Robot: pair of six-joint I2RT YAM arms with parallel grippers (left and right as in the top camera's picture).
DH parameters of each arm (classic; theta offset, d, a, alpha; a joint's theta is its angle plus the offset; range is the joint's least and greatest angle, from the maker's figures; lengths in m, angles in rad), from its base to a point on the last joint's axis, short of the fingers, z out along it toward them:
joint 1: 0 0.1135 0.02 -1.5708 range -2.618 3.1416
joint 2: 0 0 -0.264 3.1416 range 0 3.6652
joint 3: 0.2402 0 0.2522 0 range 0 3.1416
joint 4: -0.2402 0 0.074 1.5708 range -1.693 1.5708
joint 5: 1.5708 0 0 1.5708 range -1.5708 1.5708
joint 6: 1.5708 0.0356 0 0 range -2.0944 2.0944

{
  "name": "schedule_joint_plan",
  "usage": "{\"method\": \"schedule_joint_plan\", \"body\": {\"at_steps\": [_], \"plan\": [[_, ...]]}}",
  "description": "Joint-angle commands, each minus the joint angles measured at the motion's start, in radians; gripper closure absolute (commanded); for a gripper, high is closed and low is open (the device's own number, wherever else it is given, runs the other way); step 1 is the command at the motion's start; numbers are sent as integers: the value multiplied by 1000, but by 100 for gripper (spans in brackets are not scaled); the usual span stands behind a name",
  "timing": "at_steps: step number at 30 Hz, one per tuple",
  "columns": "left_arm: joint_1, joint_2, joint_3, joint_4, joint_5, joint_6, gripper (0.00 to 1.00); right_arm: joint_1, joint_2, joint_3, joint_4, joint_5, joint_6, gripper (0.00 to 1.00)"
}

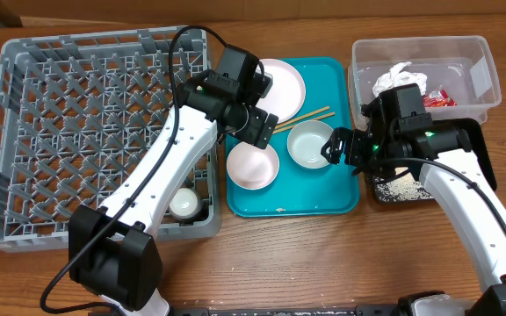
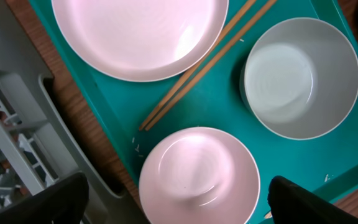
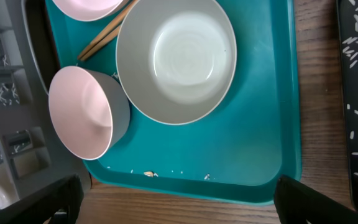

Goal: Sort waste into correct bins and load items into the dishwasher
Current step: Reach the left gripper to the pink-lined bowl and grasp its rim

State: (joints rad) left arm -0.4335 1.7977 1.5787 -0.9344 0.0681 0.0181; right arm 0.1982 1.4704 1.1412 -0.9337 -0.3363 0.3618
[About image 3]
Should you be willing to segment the pink shallow bowl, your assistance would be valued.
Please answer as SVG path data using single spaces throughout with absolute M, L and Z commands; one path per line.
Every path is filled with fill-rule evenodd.
M 84 160 L 102 157 L 126 133 L 130 106 L 113 77 L 77 66 L 61 68 L 52 79 L 48 108 L 61 142 Z

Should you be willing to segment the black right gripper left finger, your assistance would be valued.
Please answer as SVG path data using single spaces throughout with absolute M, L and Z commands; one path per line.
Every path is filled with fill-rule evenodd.
M 84 191 L 80 177 L 64 177 L 0 210 L 0 223 L 75 223 Z

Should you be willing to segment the grey bowl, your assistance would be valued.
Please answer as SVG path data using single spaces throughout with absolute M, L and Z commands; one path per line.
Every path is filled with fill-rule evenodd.
M 163 124 L 210 114 L 226 96 L 236 62 L 234 29 L 215 0 L 138 1 L 117 38 L 117 72 L 128 99 Z

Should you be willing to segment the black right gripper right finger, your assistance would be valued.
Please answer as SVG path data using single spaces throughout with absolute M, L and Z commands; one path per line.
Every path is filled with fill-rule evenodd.
M 358 223 L 357 212 L 287 175 L 278 179 L 273 202 L 281 224 Z

